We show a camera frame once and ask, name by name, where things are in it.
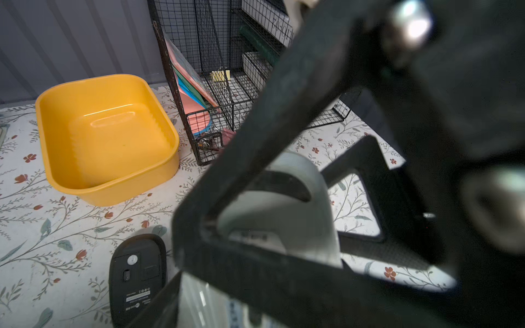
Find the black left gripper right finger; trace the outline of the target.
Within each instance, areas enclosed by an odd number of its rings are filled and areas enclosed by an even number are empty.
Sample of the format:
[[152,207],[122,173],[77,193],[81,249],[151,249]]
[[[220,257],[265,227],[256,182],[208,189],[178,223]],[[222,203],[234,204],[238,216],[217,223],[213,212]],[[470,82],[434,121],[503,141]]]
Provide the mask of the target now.
[[377,140],[366,136],[321,172],[328,187],[350,174],[361,181],[380,233],[339,232],[340,250],[404,267],[429,267],[444,260],[436,217],[422,201],[405,166],[389,169]]

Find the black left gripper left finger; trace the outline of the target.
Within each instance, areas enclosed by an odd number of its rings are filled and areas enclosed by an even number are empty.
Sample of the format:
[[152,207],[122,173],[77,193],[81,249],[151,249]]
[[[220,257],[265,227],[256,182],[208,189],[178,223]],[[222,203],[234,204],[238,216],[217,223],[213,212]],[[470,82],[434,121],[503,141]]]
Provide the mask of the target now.
[[290,327],[459,323],[451,292],[427,292],[221,237],[218,217],[356,78],[391,1],[322,1],[230,145],[176,209],[178,268]]

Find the grey computer mouse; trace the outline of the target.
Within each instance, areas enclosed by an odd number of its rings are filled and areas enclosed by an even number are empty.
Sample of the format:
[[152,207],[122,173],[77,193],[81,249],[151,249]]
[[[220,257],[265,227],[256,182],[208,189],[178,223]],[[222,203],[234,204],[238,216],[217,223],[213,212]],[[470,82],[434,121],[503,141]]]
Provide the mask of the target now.
[[[317,167],[284,152],[218,218],[221,237],[343,268],[328,187]],[[282,327],[283,324],[184,273],[178,327]]]

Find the black mouse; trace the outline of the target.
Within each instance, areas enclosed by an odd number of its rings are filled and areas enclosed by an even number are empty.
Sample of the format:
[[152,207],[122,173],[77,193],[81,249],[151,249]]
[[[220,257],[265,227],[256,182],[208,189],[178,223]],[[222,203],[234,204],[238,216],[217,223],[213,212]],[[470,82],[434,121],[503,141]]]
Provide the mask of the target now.
[[109,307],[114,327],[126,327],[165,286],[166,248],[160,236],[143,234],[122,242],[109,266]]

